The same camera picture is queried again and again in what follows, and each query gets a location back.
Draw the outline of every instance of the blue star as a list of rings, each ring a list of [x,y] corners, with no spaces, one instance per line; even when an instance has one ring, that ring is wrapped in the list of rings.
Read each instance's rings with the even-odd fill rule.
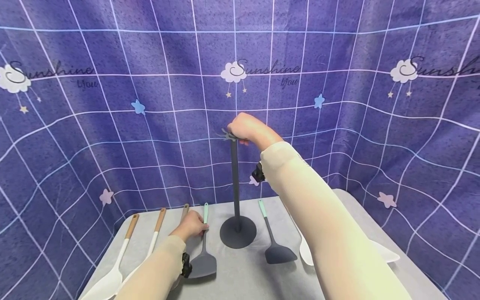
[[[145,115],[145,105],[140,103],[140,101],[138,101],[138,99],[135,102],[132,102],[132,106],[135,108],[135,113],[136,114]]]
[[[319,108],[322,109],[322,104],[325,102],[325,98],[322,94],[315,98],[315,105],[313,106],[314,108]]]

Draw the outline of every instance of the gray stand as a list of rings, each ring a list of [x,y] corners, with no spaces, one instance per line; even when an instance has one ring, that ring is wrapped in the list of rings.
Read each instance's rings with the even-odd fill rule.
[[[220,239],[230,248],[241,249],[250,245],[257,235],[255,223],[245,216],[240,216],[240,181],[237,141],[231,141],[233,206],[235,215],[227,219],[220,228]]]

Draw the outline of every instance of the wrist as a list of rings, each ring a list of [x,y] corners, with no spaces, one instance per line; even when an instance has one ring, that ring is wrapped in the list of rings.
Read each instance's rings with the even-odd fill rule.
[[[170,233],[170,235],[175,235],[179,238],[181,238],[181,240],[183,242],[187,242],[187,240],[190,238],[190,233],[185,230],[184,228],[178,226],[177,228],[175,228],[172,233]]]
[[[265,125],[255,132],[251,141],[254,142],[260,152],[262,152],[269,146],[283,141],[283,139],[273,129]]]

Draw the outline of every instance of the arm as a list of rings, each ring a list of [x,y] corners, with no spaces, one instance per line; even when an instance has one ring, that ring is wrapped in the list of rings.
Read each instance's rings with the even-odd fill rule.
[[[305,236],[325,297],[410,299],[325,181],[278,134],[258,120],[261,125],[254,126],[252,120],[242,120],[253,118],[246,116],[240,114],[228,127],[236,136],[252,140],[262,151],[265,177]],[[240,136],[237,127],[241,127]]]
[[[202,217],[190,211],[125,283],[115,300],[165,300],[181,273],[185,242],[206,229]]]

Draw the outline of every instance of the gray spatula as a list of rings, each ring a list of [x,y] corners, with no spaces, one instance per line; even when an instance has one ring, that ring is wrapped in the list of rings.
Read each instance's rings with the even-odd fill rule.
[[[288,262],[293,262],[297,260],[297,256],[293,253],[290,248],[281,246],[275,242],[273,238],[272,229],[268,223],[267,211],[262,200],[258,201],[262,215],[264,215],[265,223],[267,224],[268,234],[270,235],[270,240],[272,244],[265,251],[265,258],[267,259],[267,264],[283,264]]]
[[[208,203],[204,205],[204,224],[207,224],[208,219]],[[216,258],[213,255],[207,253],[206,250],[207,232],[204,231],[202,252],[192,259],[192,272],[190,278],[200,278],[209,276],[216,273]]]

